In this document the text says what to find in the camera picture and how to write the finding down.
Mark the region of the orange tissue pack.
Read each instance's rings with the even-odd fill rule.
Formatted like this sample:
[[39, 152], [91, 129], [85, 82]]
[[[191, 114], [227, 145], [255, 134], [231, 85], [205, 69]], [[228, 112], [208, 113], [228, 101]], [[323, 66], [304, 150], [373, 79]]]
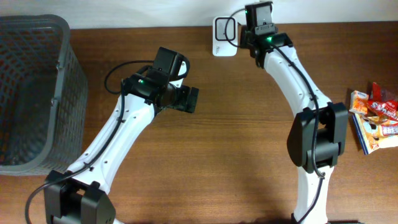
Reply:
[[368, 103], [369, 95], [360, 91], [353, 91], [351, 93], [351, 103], [349, 112], [365, 115], [368, 113]]

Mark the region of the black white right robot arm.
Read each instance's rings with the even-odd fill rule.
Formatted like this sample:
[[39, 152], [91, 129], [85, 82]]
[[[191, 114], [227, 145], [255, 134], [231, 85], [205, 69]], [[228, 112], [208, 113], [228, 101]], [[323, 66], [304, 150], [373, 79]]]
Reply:
[[328, 186], [345, 151], [348, 110], [343, 103], [332, 102], [306, 72], [292, 40], [272, 21], [272, 2], [248, 4], [244, 11], [246, 25], [239, 45], [278, 84], [294, 116], [287, 138], [298, 171], [292, 223], [328, 223]]

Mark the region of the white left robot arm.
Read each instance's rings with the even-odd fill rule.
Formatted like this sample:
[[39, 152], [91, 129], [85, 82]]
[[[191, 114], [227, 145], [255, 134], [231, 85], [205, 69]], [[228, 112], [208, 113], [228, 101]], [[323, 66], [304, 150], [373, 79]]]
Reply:
[[125, 156], [141, 132], [167, 108], [193, 113], [199, 90], [183, 85], [190, 62], [159, 48], [153, 61], [121, 81], [118, 102], [101, 131], [67, 171], [51, 171], [43, 190], [47, 223], [118, 223], [108, 197]]

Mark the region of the red Hacks candy bag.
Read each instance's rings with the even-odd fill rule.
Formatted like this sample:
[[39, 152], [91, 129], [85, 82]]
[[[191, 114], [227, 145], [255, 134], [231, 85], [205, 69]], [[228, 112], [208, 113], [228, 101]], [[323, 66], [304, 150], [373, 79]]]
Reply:
[[376, 82], [372, 83], [368, 108], [378, 116], [397, 121], [397, 95]]

